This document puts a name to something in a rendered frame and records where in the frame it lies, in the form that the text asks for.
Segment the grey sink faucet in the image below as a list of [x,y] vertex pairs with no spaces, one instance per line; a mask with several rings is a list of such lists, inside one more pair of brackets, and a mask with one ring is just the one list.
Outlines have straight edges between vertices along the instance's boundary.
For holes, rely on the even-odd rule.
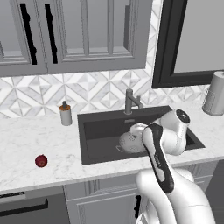
[[137,97],[133,96],[133,90],[131,88],[126,89],[126,95],[125,95],[125,109],[124,114],[125,115],[131,115],[132,114],[132,108],[137,106],[139,109],[142,109],[144,105],[141,103],[141,96],[138,95]]

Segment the grey dishwasher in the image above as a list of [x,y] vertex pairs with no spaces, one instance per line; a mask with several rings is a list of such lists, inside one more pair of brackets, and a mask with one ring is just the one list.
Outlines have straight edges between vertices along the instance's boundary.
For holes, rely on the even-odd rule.
[[70,224],[63,187],[0,194],[0,224]]

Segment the black framed window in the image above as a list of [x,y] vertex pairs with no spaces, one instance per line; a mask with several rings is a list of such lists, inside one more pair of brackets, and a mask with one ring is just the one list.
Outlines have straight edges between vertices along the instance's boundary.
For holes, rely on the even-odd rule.
[[206,85],[224,71],[224,0],[163,0],[154,88]]

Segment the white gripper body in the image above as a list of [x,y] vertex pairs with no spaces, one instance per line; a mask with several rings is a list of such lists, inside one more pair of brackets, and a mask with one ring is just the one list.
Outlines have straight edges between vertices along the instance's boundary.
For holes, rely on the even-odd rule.
[[130,127],[129,132],[132,136],[140,137],[146,127],[146,124],[138,122]]

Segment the white paper towel roll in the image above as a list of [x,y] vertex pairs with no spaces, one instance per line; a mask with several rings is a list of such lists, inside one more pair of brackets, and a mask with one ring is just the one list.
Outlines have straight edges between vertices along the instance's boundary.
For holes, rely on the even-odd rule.
[[224,71],[216,71],[213,74],[202,110],[210,116],[222,116],[224,114]]

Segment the red pear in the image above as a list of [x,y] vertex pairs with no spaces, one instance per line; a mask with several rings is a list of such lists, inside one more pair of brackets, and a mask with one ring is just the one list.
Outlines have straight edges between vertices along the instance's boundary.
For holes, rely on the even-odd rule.
[[37,167],[43,168],[47,165],[47,157],[42,154],[35,158],[35,164]]

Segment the grey wall cupboard door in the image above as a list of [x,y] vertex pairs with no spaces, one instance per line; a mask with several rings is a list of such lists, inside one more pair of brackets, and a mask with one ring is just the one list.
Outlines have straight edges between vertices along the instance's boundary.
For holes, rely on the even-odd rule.
[[[20,4],[31,17],[31,34],[37,49],[37,65],[31,61]],[[45,50],[41,39],[35,0],[0,0],[0,77],[46,73]]]
[[[35,0],[49,74],[144,68],[152,0]],[[51,5],[53,64],[45,4]]]

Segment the grey base cupboard door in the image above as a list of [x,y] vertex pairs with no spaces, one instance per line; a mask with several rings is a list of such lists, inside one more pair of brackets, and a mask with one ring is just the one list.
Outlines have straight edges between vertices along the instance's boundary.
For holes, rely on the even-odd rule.
[[214,175],[217,164],[217,161],[209,161],[197,164],[173,166],[173,169],[188,181],[192,181],[199,186],[201,190],[205,192]]
[[64,185],[71,224],[135,224],[136,175]]

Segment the dark grey sink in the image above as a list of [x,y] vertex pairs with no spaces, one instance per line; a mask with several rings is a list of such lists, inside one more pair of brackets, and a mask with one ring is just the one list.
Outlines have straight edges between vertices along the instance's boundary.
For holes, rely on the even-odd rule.
[[77,115],[80,153],[83,165],[147,156],[147,152],[127,153],[119,146],[119,137],[135,123],[150,124],[171,111],[170,106],[133,109],[131,115],[122,110]]

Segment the grey soap dispenser orange collar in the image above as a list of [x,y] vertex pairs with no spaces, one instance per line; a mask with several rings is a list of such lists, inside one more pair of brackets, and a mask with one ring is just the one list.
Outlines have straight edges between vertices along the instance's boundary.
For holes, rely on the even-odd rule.
[[61,124],[64,126],[69,126],[73,123],[71,106],[68,105],[68,101],[63,101],[62,105],[59,107]]

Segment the white colander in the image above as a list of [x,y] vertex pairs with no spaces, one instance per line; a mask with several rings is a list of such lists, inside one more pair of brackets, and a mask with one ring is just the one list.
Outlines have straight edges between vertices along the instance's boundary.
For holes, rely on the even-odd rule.
[[146,152],[142,138],[140,136],[133,135],[130,132],[125,132],[119,137],[119,144],[116,146],[116,148],[120,152],[125,153]]

